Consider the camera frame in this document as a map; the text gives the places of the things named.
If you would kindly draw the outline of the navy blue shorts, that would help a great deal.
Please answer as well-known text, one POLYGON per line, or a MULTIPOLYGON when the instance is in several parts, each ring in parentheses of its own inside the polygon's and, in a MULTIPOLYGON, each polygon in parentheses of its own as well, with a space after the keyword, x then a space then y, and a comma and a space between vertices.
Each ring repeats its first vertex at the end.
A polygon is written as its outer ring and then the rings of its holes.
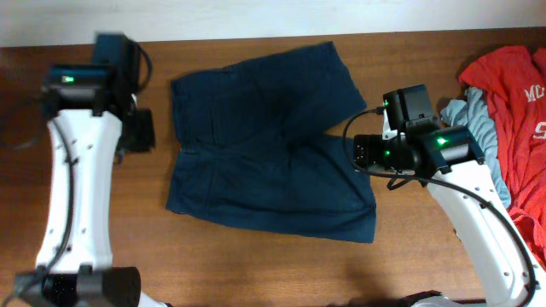
POLYGON ((169 211, 238 229, 370 243, 367 175, 329 130, 366 106, 331 42, 171 83, 180 143, 169 211))

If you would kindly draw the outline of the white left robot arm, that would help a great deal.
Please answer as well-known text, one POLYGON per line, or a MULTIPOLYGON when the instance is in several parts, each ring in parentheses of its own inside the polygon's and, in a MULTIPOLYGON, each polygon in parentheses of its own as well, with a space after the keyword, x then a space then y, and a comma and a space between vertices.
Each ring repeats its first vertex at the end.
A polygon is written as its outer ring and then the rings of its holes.
POLYGON ((135 267, 116 267, 109 238, 113 167, 154 147, 151 111, 137 95, 151 79, 148 54, 122 33, 96 36, 88 64, 57 64, 40 101, 53 149, 46 232, 32 271, 11 299, 31 306, 155 305, 135 267))

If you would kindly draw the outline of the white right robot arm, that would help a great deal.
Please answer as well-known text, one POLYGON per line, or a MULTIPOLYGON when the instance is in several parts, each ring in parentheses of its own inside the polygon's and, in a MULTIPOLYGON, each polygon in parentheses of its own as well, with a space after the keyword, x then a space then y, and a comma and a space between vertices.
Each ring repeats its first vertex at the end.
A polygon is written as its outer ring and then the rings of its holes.
POLYGON ((464 126, 357 135, 351 151, 367 175, 417 181, 451 221, 489 306, 543 306, 545 271, 506 212, 485 156, 464 126))

